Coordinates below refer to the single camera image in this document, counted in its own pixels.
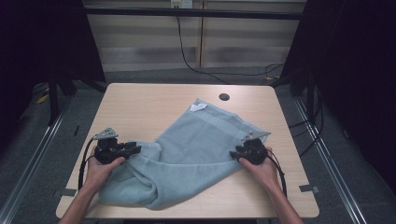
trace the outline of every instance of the wall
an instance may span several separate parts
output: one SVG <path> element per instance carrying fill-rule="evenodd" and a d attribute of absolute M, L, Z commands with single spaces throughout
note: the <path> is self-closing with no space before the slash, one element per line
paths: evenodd
<path fill-rule="evenodd" d="M 86 6 L 170 7 L 170 1 L 85 0 Z M 304 0 L 193 1 L 193 8 L 302 12 Z M 89 15 L 105 71 L 186 67 L 177 19 Z M 183 49 L 193 67 L 264 66 L 283 63 L 297 21 L 180 18 Z"/>

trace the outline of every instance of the light blue towel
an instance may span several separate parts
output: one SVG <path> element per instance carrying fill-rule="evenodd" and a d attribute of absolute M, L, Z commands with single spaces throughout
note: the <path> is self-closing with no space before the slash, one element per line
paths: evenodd
<path fill-rule="evenodd" d="M 240 168 L 229 151 L 243 145 L 241 139 L 249 132 L 262 130 L 201 100 L 194 103 L 199 104 L 206 107 L 189 108 L 154 143 L 137 141 L 141 153 L 113 171 L 99 193 L 102 203 L 163 208 Z"/>

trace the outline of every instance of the black cable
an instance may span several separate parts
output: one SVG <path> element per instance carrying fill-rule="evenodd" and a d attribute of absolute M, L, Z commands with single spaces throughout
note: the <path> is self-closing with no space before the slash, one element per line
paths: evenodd
<path fill-rule="evenodd" d="M 219 80 L 219 81 L 221 81 L 221 82 L 223 82 L 223 83 L 225 83 L 225 84 L 228 84 L 228 85 L 231 85 L 231 83 L 229 83 L 229 82 L 227 82 L 227 81 L 224 81 L 224 80 L 222 80 L 221 78 L 216 77 L 216 76 L 214 76 L 214 75 L 243 76 L 243 77 L 257 77 L 257 76 L 266 75 L 266 79 L 267 79 L 267 78 L 268 78 L 268 73 L 274 71 L 274 70 L 277 69 L 279 66 L 281 66 L 281 65 L 284 64 L 284 63 L 269 64 L 269 65 L 265 66 L 265 71 L 264 71 L 264 72 L 257 73 L 257 74 L 240 74 L 240 73 L 223 73 L 223 72 L 210 72 L 210 73 L 209 73 L 209 72 L 199 71 L 199 70 L 196 70 L 196 69 L 192 68 L 192 67 L 189 65 L 189 63 L 187 62 L 187 60 L 186 60 L 186 55 L 185 55 L 185 53 L 184 53 L 184 48 L 183 48 L 183 41 L 182 41 L 182 38 L 181 38 L 180 17 L 177 17 L 177 29 L 178 29 L 178 37 L 179 37 L 179 40 L 180 40 L 180 48 L 181 48 L 181 54 L 182 54 L 182 56 L 183 56 L 183 61 L 184 61 L 184 63 L 190 68 L 190 70 L 192 70 L 192 71 L 194 71 L 194 72 L 196 72 L 196 73 L 199 73 L 199 74 L 211 76 L 211 77 L 213 77 L 213 78 L 215 78 L 215 79 L 217 79 L 217 80 Z M 267 71 L 267 68 L 268 68 L 269 66 L 276 66 L 276 67 L 273 68 L 273 69 L 271 69 L 270 71 Z"/>
<path fill-rule="evenodd" d="M 292 138 L 295 138 L 295 137 L 301 136 L 301 135 L 303 135 L 303 134 L 304 134 L 304 133 L 306 133 L 306 132 L 308 132 L 308 129 L 305 129 L 303 132 L 301 132 L 301 133 L 297 133 L 296 135 L 293 135 L 293 136 L 292 136 Z"/>
<path fill-rule="evenodd" d="M 318 102 L 317 102 L 316 112 L 315 112 L 315 114 L 314 114 L 314 119 L 317 117 L 318 113 L 319 113 L 320 110 L 321 110 L 321 101 L 322 101 L 322 97 L 319 96 L 319 91 L 317 91 L 317 93 L 318 93 Z M 305 119 L 305 120 L 303 120 L 303 121 L 301 121 L 301 122 L 298 122 L 298 123 L 289 125 L 289 128 L 295 128 L 295 127 L 298 127 L 298 126 L 300 126 L 300 125 L 302 125 L 302 124 L 305 124 L 305 123 L 307 123 L 307 122 L 308 122 L 308 120 Z"/>
<path fill-rule="evenodd" d="M 320 134 L 323 130 L 323 126 L 324 126 L 324 116 L 323 116 L 323 108 L 322 108 L 322 97 L 318 94 L 318 105 L 320 108 L 320 129 L 318 131 L 318 134 L 316 134 L 314 141 L 302 152 L 300 153 L 300 157 L 302 157 L 320 138 Z"/>
<path fill-rule="evenodd" d="M 262 81 L 262 83 L 260 83 L 260 86 L 262 84 L 264 84 L 265 82 L 267 82 L 268 80 L 268 73 L 274 71 L 275 69 L 277 69 L 279 66 L 283 65 L 283 63 L 272 63 L 272 64 L 268 64 L 267 66 L 265 66 L 265 70 L 264 70 L 264 74 L 265 74 L 265 79 Z M 269 72 L 267 72 L 267 68 L 271 67 L 271 66 L 275 66 L 275 68 L 271 69 Z"/>
<path fill-rule="evenodd" d="M 78 190 L 80 190 L 82 188 L 82 182 L 84 180 L 85 165 L 87 164 L 87 161 L 91 158 L 91 157 L 89 157 L 87 160 L 85 160 L 85 158 L 87 158 L 88 149 L 90 148 L 90 145 L 91 145 L 91 143 L 93 141 L 93 138 L 91 138 L 91 140 L 88 142 L 87 146 L 85 147 L 85 151 L 84 151 L 84 155 L 82 157 L 81 165 L 79 166 Z"/>
<path fill-rule="evenodd" d="M 273 155 L 274 158 L 275 158 L 275 159 L 273 159 L 271 156 L 268 156 L 268 157 L 267 157 L 268 159 L 270 159 L 270 161 L 272 161 L 272 162 L 274 163 L 276 169 L 278 170 L 279 176 L 280 176 L 280 182 L 281 182 L 281 184 L 282 184 L 283 193 L 285 194 L 286 197 L 288 197 L 288 190 L 287 190 L 287 188 L 286 188 L 285 173 L 283 173 L 282 168 L 280 167 L 279 160 L 277 159 L 276 155 L 275 155 L 272 151 L 270 151 L 270 150 L 268 150 L 268 149 L 266 149 L 266 150 L 267 150 L 268 152 L 270 152 L 271 155 Z"/>

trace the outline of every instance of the person's left hand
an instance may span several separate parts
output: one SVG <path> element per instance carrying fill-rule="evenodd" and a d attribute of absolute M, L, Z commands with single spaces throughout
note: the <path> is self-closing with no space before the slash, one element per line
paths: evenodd
<path fill-rule="evenodd" d="M 125 161 L 125 158 L 119 157 L 110 164 L 102 164 L 93 156 L 95 148 L 96 147 L 92 148 L 91 156 L 88 159 L 88 172 L 83 187 L 90 187 L 94 192 L 98 192 L 105 184 L 114 168 L 121 165 Z"/>

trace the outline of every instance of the wrist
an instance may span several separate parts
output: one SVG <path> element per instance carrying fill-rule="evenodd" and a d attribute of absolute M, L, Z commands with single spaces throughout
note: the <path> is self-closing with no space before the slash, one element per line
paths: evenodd
<path fill-rule="evenodd" d="M 273 185 L 271 187 L 265 188 L 265 191 L 267 192 L 272 202 L 274 202 L 274 199 L 285 197 L 285 194 L 283 193 L 283 190 L 279 185 Z"/>
<path fill-rule="evenodd" d="M 265 180 L 265 181 L 262 181 L 262 186 L 268 192 L 282 191 L 282 188 L 280 187 L 280 185 L 277 182 L 277 180 Z"/>
<path fill-rule="evenodd" d="M 90 181 L 86 181 L 82 188 L 79 190 L 79 192 L 93 197 L 100 188 L 97 188 L 94 184 L 92 184 Z"/>

